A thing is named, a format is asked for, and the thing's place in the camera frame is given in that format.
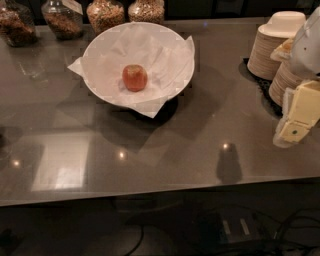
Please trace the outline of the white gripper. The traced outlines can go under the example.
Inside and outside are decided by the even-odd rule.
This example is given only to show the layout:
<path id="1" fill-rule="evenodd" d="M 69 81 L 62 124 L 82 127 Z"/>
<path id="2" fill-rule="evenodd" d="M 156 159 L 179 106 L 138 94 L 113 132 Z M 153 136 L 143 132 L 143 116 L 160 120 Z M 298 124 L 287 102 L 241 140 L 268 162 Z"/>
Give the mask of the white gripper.
<path id="1" fill-rule="evenodd" d="M 304 81 L 295 89 L 286 88 L 282 118 L 276 127 L 273 144 L 289 148 L 299 143 L 320 120 L 320 82 Z"/>

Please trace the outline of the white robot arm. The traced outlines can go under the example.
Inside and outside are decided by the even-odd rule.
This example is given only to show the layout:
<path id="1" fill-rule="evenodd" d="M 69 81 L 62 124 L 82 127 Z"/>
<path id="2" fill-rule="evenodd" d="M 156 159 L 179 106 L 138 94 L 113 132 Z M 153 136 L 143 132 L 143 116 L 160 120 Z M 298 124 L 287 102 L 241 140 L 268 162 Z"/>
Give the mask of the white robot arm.
<path id="1" fill-rule="evenodd" d="M 286 40 L 271 58 L 287 61 L 289 70 L 302 79 L 295 89 L 286 89 L 282 118 L 273 144 L 289 148 L 302 141 L 320 120 L 320 7 L 317 7 L 294 38 Z"/>

